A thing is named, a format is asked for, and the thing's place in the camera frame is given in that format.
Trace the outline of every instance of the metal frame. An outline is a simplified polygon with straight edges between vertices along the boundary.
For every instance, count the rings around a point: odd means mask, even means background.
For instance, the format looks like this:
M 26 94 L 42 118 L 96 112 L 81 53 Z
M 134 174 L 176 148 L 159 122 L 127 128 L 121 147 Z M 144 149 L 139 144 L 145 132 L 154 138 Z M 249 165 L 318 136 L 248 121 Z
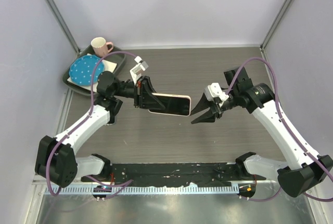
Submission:
M 56 6 L 54 0 L 46 0 L 47 4 L 49 5 L 52 13 L 54 14 L 57 22 L 59 23 L 61 29 L 63 30 L 66 38 L 70 42 L 72 48 L 75 50 L 77 54 L 80 53 L 80 48 L 78 47 L 73 35 L 71 34 L 65 20 L 63 19 L 58 7 Z M 283 17 L 287 13 L 288 9 L 290 8 L 293 0 L 285 0 L 279 13 L 277 14 L 272 26 L 270 27 L 263 43 L 261 45 L 200 45 L 200 46 L 163 46 L 163 47 L 129 47 L 128 49 L 170 49 L 170 48 L 214 48 L 214 47 L 259 47 L 262 57 L 267 60 L 267 55 L 265 52 L 265 48 L 267 47 L 268 43 L 270 42 L 272 36 L 274 35 L 277 27 L 281 23 Z M 268 76 L 270 78 L 270 82 L 272 84 L 272 77 L 267 70 Z M 55 133 L 60 133 L 65 129 L 65 124 L 73 96 L 73 91 L 68 89 L 67 92 L 65 93 L 66 96 L 64 98 L 63 104 L 62 104 L 62 109 L 61 109 L 61 114 L 59 117 L 59 124 L 55 130 Z M 78 186 L 82 185 L 82 182 L 75 180 L 73 182 L 73 186 Z M 34 181 L 32 183 L 32 188 L 31 188 L 31 203 L 29 210 L 27 212 L 27 217 L 25 220 L 25 224 L 31 224 L 31 223 L 36 223 L 37 217 L 40 211 L 41 203 L 44 197 L 44 193 L 46 192 L 46 181 L 44 178 L 41 178 L 40 176 L 35 176 Z M 313 196 L 318 196 L 317 189 L 314 188 L 313 190 L 309 190 L 308 193 L 312 194 Z M 326 219 L 326 215 L 323 212 L 322 204 L 320 202 L 314 201 L 312 199 L 309 199 L 310 205 L 312 212 L 315 216 L 315 220 L 317 223 L 328 223 Z
M 112 188 L 113 192 L 96 192 L 94 189 L 98 184 L 96 183 L 81 183 L 76 185 L 69 185 L 61 189 L 61 195 L 73 194 L 94 194 L 94 195 L 110 195 L 114 194 L 121 189 L 121 187 Z M 53 191 L 58 190 L 58 186 L 52 188 Z M 167 195 L 167 194 L 238 194 L 239 186 L 237 183 L 232 183 L 228 187 L 198 187 L 197 185 L 189 185 L 186 187 L 168 188 L 164 187 L 126 187 L 119 195 Z M 44 195 L 50 195 L 48 189 L 45 189 Z
M 46 3 L 49 5 L 52 13 L 54 14 L 57 22 L 59 23 L 61 29 L 63 30 L 66 38 L 68 39 L 69 43 L 71 44 L 71 46 L 73 47 L 73 49 L 75 50 L 76 54 L 80 53 L 80 49 L 73 37 L 73 35 L 71 34 L 71 31 L 69 30 L 65 20 L 63 19 L 56 3 L 54 2 L 54 0 L 45 0 Z
M 264 42 L 261 45 L 261 49 L 265 49 L 266 46 L 268 45 L 268 43 L 270 42 L 273 34 L 275 33 L 275 30 L 277 29 L 277 27 L 279 26 L 279 24 L 281 23 L 282 18 L 284 17 L 284 15 L 286 14 L 286 12 L 288 11 L 290 5 L 292 4 L 293 0 L 285 0 L 283 2 L 283 5 L 279 11 L 279 13 L 277 14 L 277 16 L 275 17 L 275 20 L 273 21 L 273 24 L 271 26 L 271 28 L 269 29 Z

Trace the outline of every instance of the metal floor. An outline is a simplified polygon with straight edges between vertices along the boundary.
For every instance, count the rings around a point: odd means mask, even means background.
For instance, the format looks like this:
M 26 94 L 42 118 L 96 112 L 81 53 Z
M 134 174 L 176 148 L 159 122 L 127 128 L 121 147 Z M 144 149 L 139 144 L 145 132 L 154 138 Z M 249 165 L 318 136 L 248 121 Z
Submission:
M 270 197 L 275 183 L 258 183 L 255 198 Z M 119 195 L 96 202 L 91 195 L 45 195 L 37 224 L 243 224 L 315 223 L 303 195 L 284 192 L 269 202 L 250 202 L 236 195 Z
M 241 65 L 249 57 L 261 57 L 257 47 L 131 52 L 148 63 L 145 75 L 151 77 L 157 92 L 189 95 L 192 108 L 207 85 L 219 82 L 222 87 L 226 86 L 223 71 Z M 134 60 L 128 58 L 119 78 L 130 78 L 129 70 L 134 65 Z M 254 84 L 270 84 L 263 64 L 255 61 L 246 69 Z M 115 163 L 231 162 L 253 151 L 263 157 L 284 160 L 264 127 L 245 109 L 232 109 L 212 124 L 191 125 L 195 116 L 151 114 L 135 109 L 131 99 L 121 100 L 124 104 L 117 124 L 104 126 L 93 134 L 78 152 L 79 156 L 98 153 Z M 67 127 L 89 109 L 89 103 L 88 97 L 74 94 Z

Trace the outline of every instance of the pink smartphone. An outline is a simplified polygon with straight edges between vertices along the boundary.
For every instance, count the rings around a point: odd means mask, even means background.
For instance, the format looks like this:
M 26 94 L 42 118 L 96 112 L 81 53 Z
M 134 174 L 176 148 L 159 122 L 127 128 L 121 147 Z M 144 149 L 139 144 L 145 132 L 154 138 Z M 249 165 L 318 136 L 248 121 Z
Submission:
M 173 95 L 152 93 L 158 100 L 163 103 L 165 110 L 149 110 L 151 113 L 174 115 L 174 116 L 189 116 L 191 113 L 191 98 L 186 95 Z

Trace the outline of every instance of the blue plate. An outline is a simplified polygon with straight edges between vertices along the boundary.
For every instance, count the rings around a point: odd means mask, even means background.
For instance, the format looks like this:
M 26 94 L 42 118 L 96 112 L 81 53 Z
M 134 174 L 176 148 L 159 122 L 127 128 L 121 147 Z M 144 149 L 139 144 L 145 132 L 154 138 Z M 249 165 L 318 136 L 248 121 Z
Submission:
M 72 81 L 77 85 L 90 85 L 92 80 L 92 74 L 95 65 L 100 60 L 96 55 L 85 55 L 77 59 L 69 70 L 69 76 Z M 104 64 L 101 62 L 94 76 L 94 83 L 97 82 L 98 76 L 104 71 Z

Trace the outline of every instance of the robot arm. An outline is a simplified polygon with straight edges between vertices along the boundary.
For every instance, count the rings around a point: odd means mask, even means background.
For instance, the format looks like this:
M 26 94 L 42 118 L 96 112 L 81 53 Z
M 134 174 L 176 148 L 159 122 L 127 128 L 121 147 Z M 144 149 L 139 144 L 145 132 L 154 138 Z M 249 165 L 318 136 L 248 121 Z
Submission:
M 76 177 L 95 175 L 96 179 L 102 181 L 109 178 L 112 167 L 107 158 L 98 154 L 81 158 L 75 156 L 95 131 L 116 122 L 122 101 L 115 96 L 133 98 L 136 108 L 165 110 L 164 104 L 152 94 L 155 90 L 150 77 L 141 74 L 148 65 L 140 57 L 136 57 L 135 61 L 137 65 L 130 70 L 134 81 L 120 81 L 109 71 L 101 73 L 98 77 L 98 97 L 94 101 L 93 111 L 86 112 L 76 123 L 54 138 L 45 136 L 40 141 L 35 165 L 37 174 L 46 177 L 47 160 L 51 150 L 59 140 L 65 138 L 52 157 L 49 167 L 51 182 L 64 188 Z
M 238 68 L 235 68 L 224 73 L 229 85 L 237 70 Z M 221 90 L 218 83 L 213 83 L 204 90 L 202 98 L 191 114 L 207 108 L 209 110 L 193 120 L 192 124 L 215 122 L 216 118 L 222 117 L 224 111 L 236 106 L 246 108 L 266 128 L 286 159 L 286 162 L 280 162 L 249 152 L 236 159 L 242 173 L 260 175 L 278 181 L 282 189 L 292 197 L 297 197 L 324 180 L 326 174 L 304 153 L 280 121 L 271 89 L 265 84 L 254 86 L 244 68 L 229 95 Z M 282 109 L 281 112 L 283 119 L 300 142 L 306 146 L 308 152 L 317 157 L 330 170 L 333 167 L 333 160 L 329 155 L 320 156 L 304 140 Z

